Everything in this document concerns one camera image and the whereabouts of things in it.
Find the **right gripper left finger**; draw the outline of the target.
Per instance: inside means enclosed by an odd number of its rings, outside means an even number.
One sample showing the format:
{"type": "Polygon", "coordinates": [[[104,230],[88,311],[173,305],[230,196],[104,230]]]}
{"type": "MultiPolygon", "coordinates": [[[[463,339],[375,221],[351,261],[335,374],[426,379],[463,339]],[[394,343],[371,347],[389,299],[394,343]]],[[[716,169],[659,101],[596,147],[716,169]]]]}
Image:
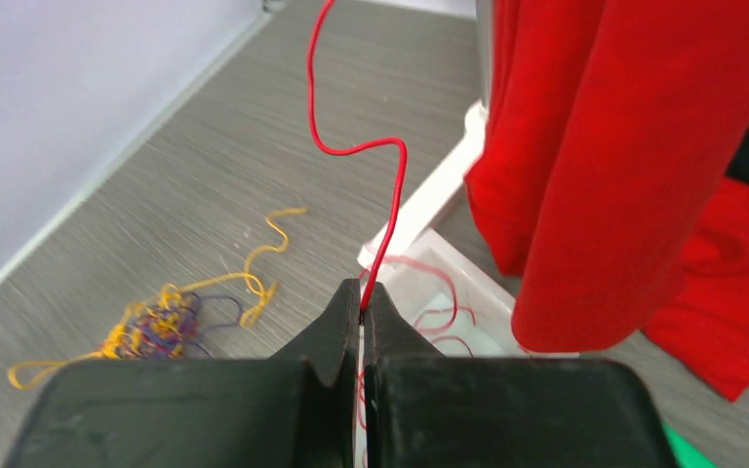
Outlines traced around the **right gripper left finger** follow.
{"type": "Polygon", "coordinates": [[[360,283],[265,359],[96,360],[61,370],[9,467],[351,467],[360,283]]]}

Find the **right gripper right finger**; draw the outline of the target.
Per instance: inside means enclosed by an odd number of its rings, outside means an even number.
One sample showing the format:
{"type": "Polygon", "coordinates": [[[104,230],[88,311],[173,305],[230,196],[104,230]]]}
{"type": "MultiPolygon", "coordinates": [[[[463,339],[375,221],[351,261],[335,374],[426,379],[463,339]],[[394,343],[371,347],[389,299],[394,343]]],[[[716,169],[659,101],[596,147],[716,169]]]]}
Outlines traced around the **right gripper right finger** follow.
{"type": "Polygon", "coordinates": [[[363,317],[372,467],[673,467],[643,380],[601,359],[447,357],[383,286],[363,317]]]}

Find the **white plastic bin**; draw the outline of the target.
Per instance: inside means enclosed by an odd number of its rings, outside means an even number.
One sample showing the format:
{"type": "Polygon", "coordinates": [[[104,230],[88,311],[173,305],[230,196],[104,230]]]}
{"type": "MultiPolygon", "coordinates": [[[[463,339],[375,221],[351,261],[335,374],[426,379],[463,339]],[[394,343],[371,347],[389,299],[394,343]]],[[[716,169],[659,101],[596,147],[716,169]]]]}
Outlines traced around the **white plastic bin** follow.
{"type": "Polygon", "coordinates": [[[401,317],[449,357],[523,357],[510,329],[513,295],[435,230],[389,255],[377,280],[401,317]]]}

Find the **green plastic bin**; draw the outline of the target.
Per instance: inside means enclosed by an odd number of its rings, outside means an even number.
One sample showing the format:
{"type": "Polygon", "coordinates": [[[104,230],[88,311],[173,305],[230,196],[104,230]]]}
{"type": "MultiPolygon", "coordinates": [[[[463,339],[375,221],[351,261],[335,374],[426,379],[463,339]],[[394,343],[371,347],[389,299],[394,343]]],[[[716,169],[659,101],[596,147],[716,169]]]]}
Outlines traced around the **green plastic bin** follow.
{"type": "Polygon", "coordinates": [[[664,433],[679,466],[682,468],[716,468],[716,465],[694,445],[682,437],[668,424],[663,425],[664,433]]]}

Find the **red t-shirt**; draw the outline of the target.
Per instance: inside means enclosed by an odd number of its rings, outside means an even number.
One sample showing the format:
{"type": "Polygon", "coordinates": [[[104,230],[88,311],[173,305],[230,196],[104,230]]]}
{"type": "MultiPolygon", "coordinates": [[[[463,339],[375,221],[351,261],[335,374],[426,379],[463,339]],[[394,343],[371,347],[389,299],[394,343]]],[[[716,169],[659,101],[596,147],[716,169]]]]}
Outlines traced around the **red t-shirt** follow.
{"type": "Polygon", "coordinates": [[[465,179],[526,350],[634,332],[729,401],[749,388],[749,1],[497,1],[465,179]]]}

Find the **metal clothes rack pole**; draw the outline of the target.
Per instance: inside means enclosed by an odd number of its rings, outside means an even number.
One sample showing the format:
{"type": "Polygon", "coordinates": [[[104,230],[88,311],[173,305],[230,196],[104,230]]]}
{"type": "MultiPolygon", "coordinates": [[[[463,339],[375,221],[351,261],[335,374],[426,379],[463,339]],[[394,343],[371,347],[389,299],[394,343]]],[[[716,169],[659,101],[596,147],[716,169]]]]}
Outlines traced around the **metal clothes rack pole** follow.
{"type": "Polygon", "coordinates": [[[480,101],[489,112],[493,81],[494,1],[476,0],[477,51],[480,66],[480,101]]]}

